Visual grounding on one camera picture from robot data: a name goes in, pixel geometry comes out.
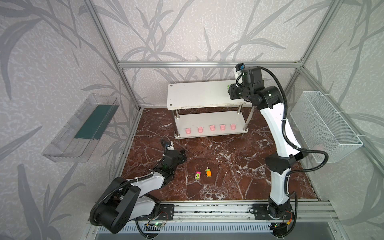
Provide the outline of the green pink toy car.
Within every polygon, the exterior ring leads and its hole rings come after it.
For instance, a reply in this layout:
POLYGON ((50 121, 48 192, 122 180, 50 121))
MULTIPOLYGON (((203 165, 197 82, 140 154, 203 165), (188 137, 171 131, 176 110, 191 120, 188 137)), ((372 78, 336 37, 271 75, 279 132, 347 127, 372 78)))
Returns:
POLYGON ((201 172, 196 172, 195 173, 195 179, 200 180, 200 177, 201 177, 201 172))

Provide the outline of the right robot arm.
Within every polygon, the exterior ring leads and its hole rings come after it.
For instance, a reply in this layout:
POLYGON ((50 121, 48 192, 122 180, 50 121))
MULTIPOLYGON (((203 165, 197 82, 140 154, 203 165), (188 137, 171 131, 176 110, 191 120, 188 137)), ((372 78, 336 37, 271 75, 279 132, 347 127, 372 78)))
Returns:
POLYGON ((286 118, 283 93, 279 86, 265 87, 263 71, 270 73, 263 67, 246 68, 244 64, 237 64, 234 69, 236 82, 229 86, 229 96, 231 100, 250 102, 253 109, 258 109, 273 135, 277 151, 266 158, 272 183, 268 214, 279 219, 291 208, 288 173, 304 154, 298 151, 300 146, 286 118))

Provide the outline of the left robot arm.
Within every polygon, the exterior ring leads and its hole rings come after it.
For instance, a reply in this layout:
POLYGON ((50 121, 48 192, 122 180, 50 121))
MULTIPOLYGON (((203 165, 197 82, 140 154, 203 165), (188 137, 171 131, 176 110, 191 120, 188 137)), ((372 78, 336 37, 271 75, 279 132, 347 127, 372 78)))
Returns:
POLYGON ((149 174, 130 180, 115 178, 92 207, 90 223, 117 234, 131 220, 142 216, 156 216, 156 208, 160 204, 148 194, 171 182, 177 167, 186 161, 185 150, 178 151, 169 147, 149 174))

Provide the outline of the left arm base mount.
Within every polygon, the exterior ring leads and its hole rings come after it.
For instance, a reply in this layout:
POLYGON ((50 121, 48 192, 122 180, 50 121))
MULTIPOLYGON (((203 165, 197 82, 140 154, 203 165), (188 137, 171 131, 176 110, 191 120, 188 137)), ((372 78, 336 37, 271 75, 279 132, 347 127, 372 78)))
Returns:
POLYGON ((175 205, 174 204, 160 204, 155 206, 153 212, 148 216, 143 216, 142 219, 149 220, 160 220, 160 221, 171 221, 174 218, 175 205))

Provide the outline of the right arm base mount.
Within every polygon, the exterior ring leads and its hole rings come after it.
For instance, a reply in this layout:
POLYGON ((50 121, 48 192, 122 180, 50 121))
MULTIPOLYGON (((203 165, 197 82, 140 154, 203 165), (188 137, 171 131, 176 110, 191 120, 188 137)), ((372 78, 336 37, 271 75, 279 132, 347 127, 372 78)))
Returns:
POLYGON ((249 212, 256 220, 292 221, 294 211, 291 205, 253 204, 249 212))

